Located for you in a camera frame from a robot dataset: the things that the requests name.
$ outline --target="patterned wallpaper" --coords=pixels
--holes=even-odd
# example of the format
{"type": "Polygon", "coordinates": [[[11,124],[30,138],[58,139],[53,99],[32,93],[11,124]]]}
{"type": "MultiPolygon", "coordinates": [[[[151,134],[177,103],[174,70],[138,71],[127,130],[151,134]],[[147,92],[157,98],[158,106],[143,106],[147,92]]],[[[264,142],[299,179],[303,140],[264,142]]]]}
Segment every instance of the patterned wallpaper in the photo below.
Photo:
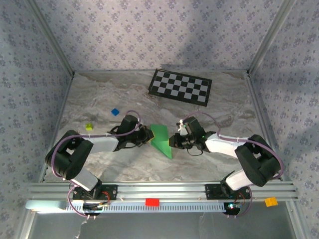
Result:
{"type": "Polygon", "coordinates": [[[319,238],[319,2],[297,0],[253,80],[286,172],[319,238]]]}
{"type": "Polygon", "coordinates": [[[38,0],[76,71],[248,69],[282,0],[38,0]]]}
{"type": "Polygon", "coordinates": [[[13,238],[69,76],[23,1],[0,1],[0,238],[13,238]]]}

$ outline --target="red block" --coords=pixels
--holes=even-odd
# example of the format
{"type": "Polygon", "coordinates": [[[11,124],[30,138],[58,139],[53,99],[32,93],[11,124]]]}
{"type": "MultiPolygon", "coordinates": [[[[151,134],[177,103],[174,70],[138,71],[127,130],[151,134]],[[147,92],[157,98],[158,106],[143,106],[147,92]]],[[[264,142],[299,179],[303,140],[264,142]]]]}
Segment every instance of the red block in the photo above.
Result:
{"type": "Polygon", "coordinates": [[[160,200],[156,198],[146,198],[145,199],[145,206],[147,207],[159,207],[160,200]]]}

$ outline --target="green triangle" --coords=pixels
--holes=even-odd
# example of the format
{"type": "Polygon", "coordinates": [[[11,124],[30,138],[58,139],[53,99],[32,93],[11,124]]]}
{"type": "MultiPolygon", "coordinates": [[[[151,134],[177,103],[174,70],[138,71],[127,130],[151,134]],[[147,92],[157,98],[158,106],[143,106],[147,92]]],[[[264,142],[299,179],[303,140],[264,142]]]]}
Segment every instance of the green triangle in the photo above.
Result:
{"type": "Polygon", "coordinates": [[[171,147],[168,144],[169,137],[167,126],[161,124],[151,124],[151,131],[154,134],[151,145],[166,155],[166,157],[172,159],[171,147]]]}

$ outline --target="checkerboard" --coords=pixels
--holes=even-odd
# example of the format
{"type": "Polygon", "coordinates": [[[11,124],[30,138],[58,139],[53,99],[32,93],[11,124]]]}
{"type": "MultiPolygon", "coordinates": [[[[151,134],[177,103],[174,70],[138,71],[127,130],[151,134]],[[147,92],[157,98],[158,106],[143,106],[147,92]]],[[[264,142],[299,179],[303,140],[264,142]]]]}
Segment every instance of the checkerboard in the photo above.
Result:
{"type": "Polygon", "coordinates": [[[207,106],[212,80],[156,69],[149,94],[207,106]]]}

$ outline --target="marble surface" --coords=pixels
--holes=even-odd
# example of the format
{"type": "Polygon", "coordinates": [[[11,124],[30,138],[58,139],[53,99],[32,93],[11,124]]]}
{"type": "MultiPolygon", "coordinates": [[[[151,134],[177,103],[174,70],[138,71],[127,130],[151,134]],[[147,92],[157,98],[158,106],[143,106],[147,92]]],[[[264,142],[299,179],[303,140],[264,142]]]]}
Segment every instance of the marble surface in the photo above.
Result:
{"type": "MultiPolygon", "coordinates": [[[[169,134],[176,132],[176,123],[191,112],[201,110],[217,118],[222,134],[251,136],[261,134],[243,72],[185,72],[213,80],[207,107],[173,101],[148,94],[153,71],[76,74],[63,113],[59,139],[67,130],[101,134],[118,125],[127,110],[136,110],[142,123],[165,124],[169,134]],[[111,110],[120,114],[113,116],[111,110]]],[[[198,115],[206,131],[217,130],[206,116],[198,115]]],[[[221,180],[229,172],[240,169],[239,161],[230,156],[204,153],[190,156],[186,150],[173,149],[173,160],[166,158],[150,144],[118,152],[90,154],[85,167],[102,181],[189,181],[221,180]]],[[[197,149],[190,150],[197,154],[197,149]]],[[[48,168],[46,182],[60,181],[48,168]]]]}

